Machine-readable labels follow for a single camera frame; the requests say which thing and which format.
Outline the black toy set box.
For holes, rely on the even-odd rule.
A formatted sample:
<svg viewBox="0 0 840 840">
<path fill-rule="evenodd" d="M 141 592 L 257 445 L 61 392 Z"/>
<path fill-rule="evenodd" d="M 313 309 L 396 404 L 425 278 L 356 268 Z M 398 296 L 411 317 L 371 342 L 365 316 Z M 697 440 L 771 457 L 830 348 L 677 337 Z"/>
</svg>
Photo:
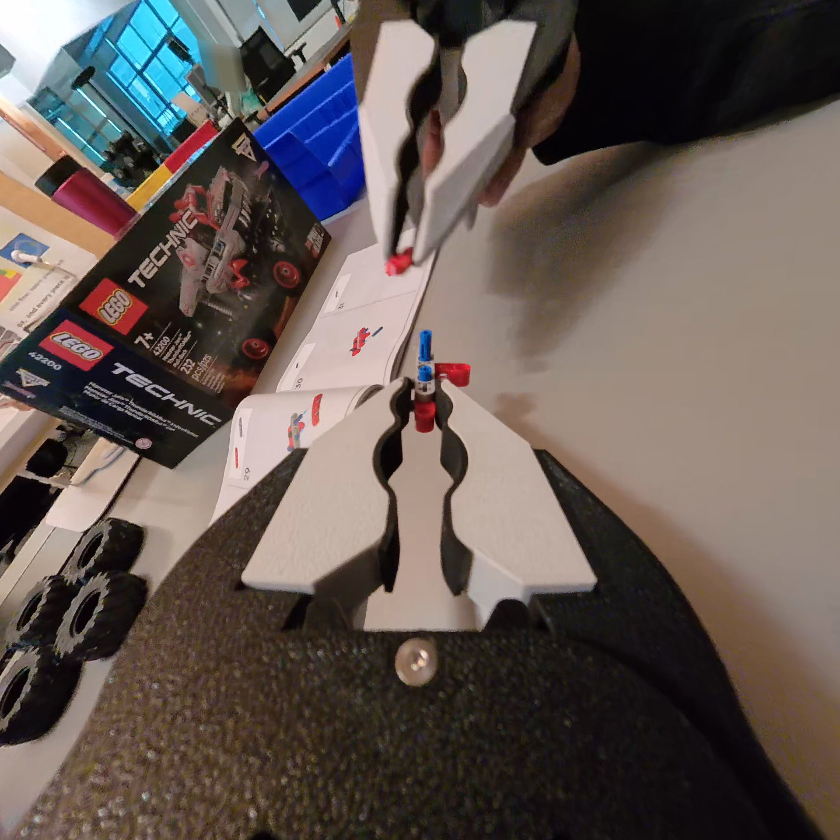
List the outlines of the black toy set box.
<svg viewBox="0 0 840 840">
<path fill-rule="evenodd" d="M 238 119 L 2 360 L 2 394 L 174 468 L 252 392 L 329 242 Z"/>
</svg>

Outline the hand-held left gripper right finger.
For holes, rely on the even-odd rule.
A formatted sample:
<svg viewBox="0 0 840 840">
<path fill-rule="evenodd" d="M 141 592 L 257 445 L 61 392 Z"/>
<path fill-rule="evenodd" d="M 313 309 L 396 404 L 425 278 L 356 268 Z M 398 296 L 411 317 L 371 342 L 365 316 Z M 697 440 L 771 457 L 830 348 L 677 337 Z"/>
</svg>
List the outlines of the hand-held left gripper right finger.
<svg viewBox="0 0 840 840">
<path fill-rule="evenodd" d="M 440 556 L 479 626 L 502 602 L 590 593 L 596 576 L 537 451 L 464 391 L 437 385 L 444 495 Z"/>
</svg>

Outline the black office chair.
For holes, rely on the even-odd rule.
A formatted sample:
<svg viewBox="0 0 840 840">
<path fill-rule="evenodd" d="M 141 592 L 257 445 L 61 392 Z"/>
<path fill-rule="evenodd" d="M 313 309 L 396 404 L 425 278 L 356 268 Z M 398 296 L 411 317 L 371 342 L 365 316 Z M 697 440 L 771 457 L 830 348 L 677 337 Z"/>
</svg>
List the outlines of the black office chair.
<svg viewBox="0 0 840 840">
<path fill-rule="evenodd" d="M 296 74 L 286 56 L 267 32 L 259 27 L 239 47 L 244 73 L 258 100 L 266 104 Z"/>
</svg>

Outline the white printed sign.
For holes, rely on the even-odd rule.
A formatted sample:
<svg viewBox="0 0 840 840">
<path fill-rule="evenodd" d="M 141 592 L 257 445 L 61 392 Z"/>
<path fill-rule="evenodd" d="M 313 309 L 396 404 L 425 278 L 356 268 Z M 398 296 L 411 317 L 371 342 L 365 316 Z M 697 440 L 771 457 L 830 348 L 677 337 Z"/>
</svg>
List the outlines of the white printed sign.
<svg viewBox="0 0 840 840">
<path fill-rule="evenodd" d="M 2 330 L 22 339 L 96 261 L 85 249 L 2 209 Z"/>
</svg>

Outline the person's right forearm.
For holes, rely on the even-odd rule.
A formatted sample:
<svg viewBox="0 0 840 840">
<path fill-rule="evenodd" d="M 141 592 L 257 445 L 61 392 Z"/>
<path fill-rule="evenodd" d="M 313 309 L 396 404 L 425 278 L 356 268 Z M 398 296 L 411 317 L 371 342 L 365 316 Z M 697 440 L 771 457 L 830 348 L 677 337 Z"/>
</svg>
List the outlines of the person's right forearm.
<svg viewBox="0 0 840 840">
<path fill-rule="evenodd" d="M 585 1 L 581 74 L 551 165 L 635 142 L 733 133 L 839 91 L 838 1 Z"/>
</svg>

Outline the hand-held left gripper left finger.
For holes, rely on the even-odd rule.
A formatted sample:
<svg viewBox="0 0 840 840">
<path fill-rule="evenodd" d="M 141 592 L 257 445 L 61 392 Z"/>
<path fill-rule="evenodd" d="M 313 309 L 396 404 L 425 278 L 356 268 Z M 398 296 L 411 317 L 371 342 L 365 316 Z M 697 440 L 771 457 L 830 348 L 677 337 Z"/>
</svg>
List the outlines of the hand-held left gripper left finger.
<svg viewBox="0 0 840 840">
<path fill-rule="evenodd" d="M 333 599 L 347 613 L 400 563 L 396 494 L 405 380 L 384 386 L 306 450 L 242 573 L 248 588 Z"/>
</svg>

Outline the white instruction booklet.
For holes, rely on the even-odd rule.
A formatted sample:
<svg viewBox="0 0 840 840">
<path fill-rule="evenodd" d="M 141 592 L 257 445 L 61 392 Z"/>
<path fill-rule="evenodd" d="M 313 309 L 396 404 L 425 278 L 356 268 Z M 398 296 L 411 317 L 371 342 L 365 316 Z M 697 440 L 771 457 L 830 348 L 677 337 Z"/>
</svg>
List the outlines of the white instruction booklet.
<svg viewBox="0 0 840 840">
<path fill-rule="evenodd" d="M 396 276 L 381 257 L 373 245 L 344 261 L 276 390 L 236 409 L 211 522 L 396 378 L 437 254 Z"/>
</svg>

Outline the person's right hand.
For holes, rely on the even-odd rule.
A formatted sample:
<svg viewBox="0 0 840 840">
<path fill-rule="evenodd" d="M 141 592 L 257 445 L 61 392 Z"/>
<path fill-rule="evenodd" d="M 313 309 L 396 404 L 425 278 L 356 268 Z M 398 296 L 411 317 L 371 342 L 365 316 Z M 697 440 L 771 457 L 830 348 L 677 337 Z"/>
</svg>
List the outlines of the person's right hand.
<svg viewBox="0 0 840 840">
<path fill-rule="evenodd" d="M 426 136 L 419 145 L 421 176 L 424 180 L 438 165 L 444 152 L 443 125 L 451 119 L 458 103 L 458 90 L 453 86 L 455 79 L 452 77 L 457 57 L 458 54 L 453 50 L 446 50 L 441 57 L 444 83 L 435 107 L 426 117 L 423 126 Z M 559 128 L 574 99 L 580 75 L 581 52 L 577 38 L 573 35 L 561 73 L 540 92 L 535 92 L 519 110 L 511 150 L 478 195 L 476 201 L 479 205 L 498 205 L 519 173 L 527 152 Z"/>
</svg>

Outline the maroon round stool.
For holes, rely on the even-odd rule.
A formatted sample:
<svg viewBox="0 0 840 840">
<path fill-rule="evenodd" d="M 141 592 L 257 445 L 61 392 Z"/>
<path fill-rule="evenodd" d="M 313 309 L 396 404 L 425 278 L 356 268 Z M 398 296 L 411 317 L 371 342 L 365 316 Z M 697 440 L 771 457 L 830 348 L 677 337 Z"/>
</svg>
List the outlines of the maroon round stool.
<svg viewBox="0 0 840 840">
<path fill-rule="evenodd" d="M 59 173 L 51 198 L 59 206 L 115 238 L 119 238 L 139 215 L 119 194 L 87 169 Z"/>
</svg>

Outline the black toy tire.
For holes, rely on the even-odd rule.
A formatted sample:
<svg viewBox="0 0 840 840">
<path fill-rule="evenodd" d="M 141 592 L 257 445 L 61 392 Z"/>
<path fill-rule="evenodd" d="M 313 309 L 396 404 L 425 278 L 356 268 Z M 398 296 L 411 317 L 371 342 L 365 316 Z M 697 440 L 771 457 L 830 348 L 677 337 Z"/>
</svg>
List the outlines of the black toy tire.
<svg viewBox="0 0 840 840">
<path fill-rule="evenodd" d="M 144 546 L 145 529 L 120 518 L 105 518 L 90 528 L 63 570 L 71 582 L 84 582 L 101 572 L 127 572 Z"/>
<path fill-rule="evenodd" d="M 75 586 L 64 575 L 39 581 L 13 616 L 5 645 L 12 650 L 52 645 L 75 594 Z"/>
<path fill-rule="evenodd" d="M 50 646 L 17 651 L 1 678 L 1 745 L 45 736 L 69 706 L 81 671 L 80 661 Z"/>
<path fill-rule="evenodd" d="M 68 606 L 54 642 L 60 659 L 77 662 L 114 656 L 148 595 L 145 579 L 121 571 L 93 575 Z"/>
</svg>

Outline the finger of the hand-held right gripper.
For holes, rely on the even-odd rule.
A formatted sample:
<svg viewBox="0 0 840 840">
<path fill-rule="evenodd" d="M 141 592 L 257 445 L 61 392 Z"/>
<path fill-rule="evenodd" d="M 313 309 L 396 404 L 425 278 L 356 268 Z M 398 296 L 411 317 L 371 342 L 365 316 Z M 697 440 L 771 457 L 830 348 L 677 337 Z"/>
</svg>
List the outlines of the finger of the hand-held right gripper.
<svg viewBox="0 0 840 840">
<path fill-rule="evenodd" d="M 512 147 L 513 105 L 532 52 L 535 22 L 504 19 L 466 41 L 460 66 L 466 89 L 443 124 L 443 152 L 424 178 L 413 262 L 423 263 L 475 207 Z"/>
<path fill-rule="evenodd" d="M 435 38 L 415 21 L 379 30 L 359 104 L 364 176 L 382 255 L 397 252 L 421 168 L 420 130 L 440 96 Z"/>
</svg>

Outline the blue storage bin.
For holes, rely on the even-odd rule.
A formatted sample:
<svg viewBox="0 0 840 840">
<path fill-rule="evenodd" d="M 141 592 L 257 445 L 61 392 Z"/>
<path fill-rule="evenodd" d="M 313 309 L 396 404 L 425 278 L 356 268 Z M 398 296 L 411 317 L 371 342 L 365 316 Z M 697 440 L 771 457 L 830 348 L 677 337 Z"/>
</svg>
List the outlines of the blue storage bin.
<svg viewBox="0 0 840 840">
<path fill-rule="evenodd" d="M 356 107 L 331 120 L 312 112 L 286 128 L 274 118 L 257 129 L 255 138 L 318 219 L 346 209 L 362 191 Z"/>
<path fill-rule="evenodd" d="M 322 107 L 327 108 L 326 124 L 358 109 L 354 63 L 350 54 L 333 62 L 328 70 L 283 104 L 275 115 L 279 119 L 279 133 L 291 130 L 299 121 L 311 117 Z"/>
</svg>

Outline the red grey toy brick assembly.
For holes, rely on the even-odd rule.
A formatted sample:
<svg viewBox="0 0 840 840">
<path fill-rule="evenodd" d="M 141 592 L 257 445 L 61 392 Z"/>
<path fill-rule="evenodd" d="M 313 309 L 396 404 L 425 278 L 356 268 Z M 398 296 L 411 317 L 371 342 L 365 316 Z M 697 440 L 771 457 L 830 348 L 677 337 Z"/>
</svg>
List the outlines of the red grey toy brick assembly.
<svg viewBox="0 0 840 840">
<path fill-rule="evenodd" d="M 470 364 L 436 361 L 433 332 L 429 329 L 422 330 L 418 336 L 416 374 L 413 383 L 413 413 L 416 431 L 427 434 L 435 426 L 438 382 L 451 382 L 457 387 L 467 387 L 470 378 Z"/>
</svg>

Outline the red yellow block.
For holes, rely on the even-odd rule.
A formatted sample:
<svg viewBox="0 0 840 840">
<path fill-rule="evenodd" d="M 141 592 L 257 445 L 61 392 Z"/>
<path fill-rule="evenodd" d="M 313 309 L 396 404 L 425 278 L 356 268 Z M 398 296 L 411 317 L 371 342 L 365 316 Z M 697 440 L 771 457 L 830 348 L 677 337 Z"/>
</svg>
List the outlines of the red yellow block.
<svg viewBox="0 0 840 840">
<path fill-rule="evenodd" d="M 127 202 L 140 214 L 154 197 L 192 161 L 218 135 L 218 129 L 210 119 L 197 128 L 190 137 L 183 141 L 163 163 L 152 172 L 128 197 Z"/>
</svg>

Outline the large window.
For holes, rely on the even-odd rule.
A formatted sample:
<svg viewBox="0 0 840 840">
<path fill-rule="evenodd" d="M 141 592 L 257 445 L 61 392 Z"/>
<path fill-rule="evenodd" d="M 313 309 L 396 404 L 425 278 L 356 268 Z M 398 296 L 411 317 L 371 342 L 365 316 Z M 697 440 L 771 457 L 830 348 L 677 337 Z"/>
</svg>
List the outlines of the large window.
<svg viewBox="0 0 840 840">
<path fill-rule="evenodd" d="M 198 59 L 173 2 L 132 2 L 64 45 L 27 105 L 105 171 L 120 140 L 162 158 L 195 129 L 174 99 L 197 101 L 186 76 Z"/>
</svg>

